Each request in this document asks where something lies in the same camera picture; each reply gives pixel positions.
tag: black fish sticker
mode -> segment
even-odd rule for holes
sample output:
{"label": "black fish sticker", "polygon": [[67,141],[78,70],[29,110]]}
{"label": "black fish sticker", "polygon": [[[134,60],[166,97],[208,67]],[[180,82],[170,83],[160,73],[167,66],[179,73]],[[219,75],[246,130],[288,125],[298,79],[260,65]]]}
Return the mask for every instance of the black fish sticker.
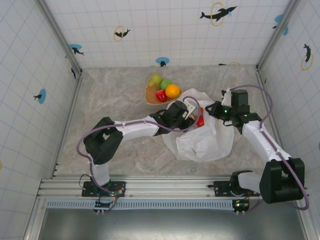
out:
{"label": "black fish sticker", "polygon": [[305,63],[307,63],[308,61],[309,61],[309,59],[310,59],[310,56],[311,56],[311,48],[310,48],[310,46],[308,46],[308,45],[306,45],[306,44],[304,44],[304,47],[303,47],[304,49],[306,49],[306,59],[305,59]]}
{"label": "black fish sticker", "polygon": [[41,97],[42,97],[42,94],[39,94],[39,95],[37,95],[37,96],[33,96],[34,97],[34,100],[36,100],[36,99],[40,99]]}
{"label": "black fish sticker", "polygon": [[126,31],[123,33],[123,35],[122,35],[122,31],[121,32],[115,32],[114,34],[117,35],[120,38],[123,38],[123,37],[127,36],[129,31],[130,30],[127,28]]}
{"label": "black fish sticker", "polygon": [[74,79],[76,79],[76,73],[72,68],[71,68],[71,72],[73,73]]}
{"label": "black fish sticker", "polygon": [[73,50],[74,54],[81,54],[83,56],[85,55],[84,52],[79,52],[78,48],[76,48],[76,47],[72,47],[72,50]]}
{"label": "black fish sticker", "polygon": [[215,21],[219,21],[221,18],[227,16],[229,13],[231,13],[233,10],[236,9],[237,6],[232,6],[232,7],[229,7],[227,9],[225,8],[220,8],[218,10],[219,13],[217,14],[214,14],[214,15],[205,15],[204,12],[201,12],[201,17],[200,19],[202,18],[206,18],[206,19],[215,19]]}

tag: white tiled wall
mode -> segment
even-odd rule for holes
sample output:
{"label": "white tiled wall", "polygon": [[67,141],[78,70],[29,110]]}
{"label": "white tiled wall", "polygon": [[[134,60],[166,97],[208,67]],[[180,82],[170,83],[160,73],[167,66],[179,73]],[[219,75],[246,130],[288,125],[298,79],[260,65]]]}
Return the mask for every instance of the white tiled wall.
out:
{"label": "white tiled wall", "polygon": [[[82,68],[257,64],[289,0],[46,0]],[[213,26],[213,4],[236,7]],[[222,8],[216,3],[213,14]],[[118,26],[130,32],[114,40]]]}
{"label": "white tiled wall", "polygon": [[[265,85],[285,149],[305,163],[310,212],[320,236],[320,1],[302,0],[288,27],[264,68]],[[313,55],[306,65],[305,44]]]}
{"label": "white tiled wall", "polygon": [[22,238],[49,177],[76,84],[67,65],[34,0],[0,0],[0,239]]}

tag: wooden bowl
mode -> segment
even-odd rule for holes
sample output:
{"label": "wooden bowl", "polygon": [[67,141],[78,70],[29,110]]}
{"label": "wooden bowl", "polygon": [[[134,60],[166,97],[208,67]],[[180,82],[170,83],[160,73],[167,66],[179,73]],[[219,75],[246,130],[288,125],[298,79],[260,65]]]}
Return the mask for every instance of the wooden bowl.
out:
{"label": "wooden bowl", "polygon": [[148,86],[148,84],[146,84],[145,87],[145,101],[147,104],[149,105],[162,105],[162,104],[168,104],[174,100],[176,100],[177,98],[179,98],[181,96],[181,94],[183,93],[183,91],[180,89],[180,94],[179,96],[177,96],[176,98],[167,98],[166,101],[159,101],[158,98],[156,97],[156,92],[157,92],[157,86]]}

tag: yellow ring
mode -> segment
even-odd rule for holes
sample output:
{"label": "yellow ring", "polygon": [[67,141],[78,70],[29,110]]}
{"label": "yellow ring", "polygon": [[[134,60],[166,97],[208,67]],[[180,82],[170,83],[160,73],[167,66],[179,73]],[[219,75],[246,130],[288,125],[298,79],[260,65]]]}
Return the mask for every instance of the yellow ring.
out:
{"label": "yellow ring", "polygon": [[311,68],[312,64],[314,63],[314,55],[312,53],[310,53],[311,57],[312,57],[312,60],[311,60],[311,63],[310,63],[310,66],[308,66],[307,68],[304,68],[304,60],[307,58],[306,55],[304,55],[304,57],[302,58],[302,61],[301,61],[301,69],[303,71],[307,71],[309,68]]}
{"label": "yellow ring", "polygon": [[70,62],[68,62],[68,65],[66,66],[66,69],[68,70],[68,73],[71,74],[71,65]]}
{"label": "yellow ring", "polygon": [[218,27],[218,26],[220,26],[221,24],[223,24],[223,22],[224,22],[224,20],[225,20],[225,17],[223,17],[223,18],[222,18],[222,21],[221,21],[219,24],[214,24],[214,22],[212,21],[212,12],[213,12],[213,10],[214,10],[215,5],[217,5],[217,4],[221,5],[222,7],[224,6],[221,2],[217,1],[217,2],[216,2],[215,4],[213,4],[212,7],[211,7],[210,19],[211,19],[211,24],[212,24],[212,26],[215,26],[215,27]]}
{"label": "yellow ring", "polygon": [[[121,34],[121,38],[119,40],[116,39],[116,31],[119,29],[119,28],[122,28],[122,34]],[[122,38],[124,37],[124,34],[125,34],[125,28],[124,26],[120,25],[118,26],[115,30],[114,30],[114,33],[113,33],[113,39],[116,41],[116,42],[120,42],[122,40]]]}

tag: purple cable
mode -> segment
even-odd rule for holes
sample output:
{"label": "purple cable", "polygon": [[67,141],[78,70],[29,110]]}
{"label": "purple cable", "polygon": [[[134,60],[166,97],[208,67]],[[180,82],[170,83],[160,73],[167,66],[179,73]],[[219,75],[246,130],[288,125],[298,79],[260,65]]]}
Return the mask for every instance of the purple cable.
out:
{"label": "purple cable", "polygon": [[[153,125],[156,125],[156,126],[162,128],[162,129],[168,130],[168,131],[170,131],[170,132],[185,132],[185,131],[187,131],[187,130],[189,130],[189,129],[191,129],[191,128],[194,127],[194,125],[198,122],[199,117],[200,117],[200,114],[201,114],[200,104],[199,104],[199,102],[198,102],[193,96],[186,96],[186,97],[183,98],[183,101],[184,101],[185,99],[192,99],[192,100],[194,100],[195,103],[196,103],[196,105],[197,105],[197,108],[198,108],[198,115],[197,115],[197,117],[196,117],[196,120],[194,121],[194,123],[193,123],[191,126],[185,128],[185,129],[182,129],[182,130],[181,130],[181,129],[170,129],[170,128],[168,128],[168,127],[166,127],[166,126],[163,126],[163,125],[161,125],[161,124],[159,124],[159,123],[157,123],[157,122],[148,121],[148,120],[147,120],[147,121],[137,120],[137,121],[127,122],[127,123],[125,124],[125,126],[130,126],[130,125],[135,125],[135,124],[143,124],[143,123],[144,123],[144,124],[153,124]],[[92,129],[91,131],[87,132],[85,135],[83,135],[83,136],[79,139],[79,141],[77,142],[77,144],[76,144],[76,152],[77,152],[81,157],[84,157],[84,158],[86,158],[86,159],[89,160],[90,174],[91,174],[91,179],[92,179],[93,183],[94,183],[99,189],[103,190],[104,192],[107,192],[107,193],[110,194],[110,195],[112,195],[112,192],[111,192],[109,189],[106,189],[106,188],[100,186],[100,185],[97,183],[96,178],[95,178],[95,176],[94,176],[94,172],[93,172],[93,162],[92,162],[92,159],[91,159],[88,155],[85,155],[85,154],[83,154],[82,152],[80,152],[80,144],[81,144],[81,142],[82,142],[87,136],[89,136],[89,135],[91,135],[91,134],[93,134],[93,133],[95,133],[95,132],[98,132],[98,131],[103,130],[103,129],[115,128],[115,127],[123,127],[123,126],[124,126],[123,124],[118,123],[118,124],[110,124],[110,125],[105,125],[105,126],[97,127],[97,128],[95,128],[95,129]],[[117,201],[118,201],[118,198],[116,197],[116,195],[114,195],[114,198],[115,198],[114,204],[112,204],[112,206],[111,206],[108,210],[106,210],[106,212],[110,212],[110,211],[116,206]]]}
{"label": "purple cable", "polygon": [[[246,87],[250,87],[250,88],[256,88],[256,89],[260,89],[261,91],[263,91],[269,98],[270,100],[270,109],[269,111],[267,112],[267,114],[265,115],[265,117],[261,120],[260,122],[260,129],[262,128],[263,126],[263,123],[264,121],[269,117],[269,115],[271,114],[272,112],[272,108],[274,107],[274,103],[272,101],[272,97],[271,95],[267,92],[267,90],[265,90],[263,87],[260,87],[260,86],[257,86],[257,85],[252,85],[252,84],[246,84],[246,85],[241,85],[241,86],[236,86],[234,88],[231,88],[230,91],[232,90],[235,90],[235,89],[240,89],[240,88],[246,88]],[[277,151],[277,147],[274,145],[274,143],[271,141],[271,139],[267,136],[267,134],[262,131],[261,132],[262,135],[265,137],[265,139],[270,143],[270,145],[272,146],[272,148]],[[292,167],[289,165],[289,163],[286,161],[286,159],[284,158],[284,156],[282,156],[282,154],[280,152],[277,153],[278,156],[281,158],[282,162],[285,164],[285,166],[289,169],[290,173],[292,174],[293,178],[295,179],[296,183],[298,184],[299,188],[301,189],[302,193],[303,193],[303,196],[304,196],[304,200],[305,200],[305,206],[304,207],[299,207],[299,206],[296,206],[296,205],[293,205],[292,203],[290,202],[286,202],[286,204],[290,205],[291,207],[295,208],[295,209],[298,209],[298,210],[301,210],[301,211],[305,211],[309,208],[309,198],[308,198],[308,194],[304,188],[304,186],[302,185],[301,181],[299,180],[297,174],[295,173],[295,171],[292,169]],[[252,209],[250,209],[249,211],[247,211],[246,213],[249,213],[249,212],[252,212],[254,211],[255,209],[257,209],[261,204],[258,203],[255,207],[253,207]]]}

